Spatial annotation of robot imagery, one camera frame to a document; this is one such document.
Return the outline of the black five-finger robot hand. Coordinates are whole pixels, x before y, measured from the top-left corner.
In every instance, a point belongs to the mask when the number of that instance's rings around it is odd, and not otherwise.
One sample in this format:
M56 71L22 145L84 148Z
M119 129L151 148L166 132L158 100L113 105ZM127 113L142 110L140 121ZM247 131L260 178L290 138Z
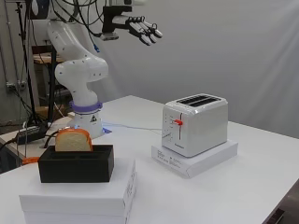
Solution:
M104 41L117 40L119 36L115 30L126 30L143 44L150 46L163 37L158 25L147 22L145 16L124 15L124 12L131 11L131 6L103 7L104 21L100 38Z

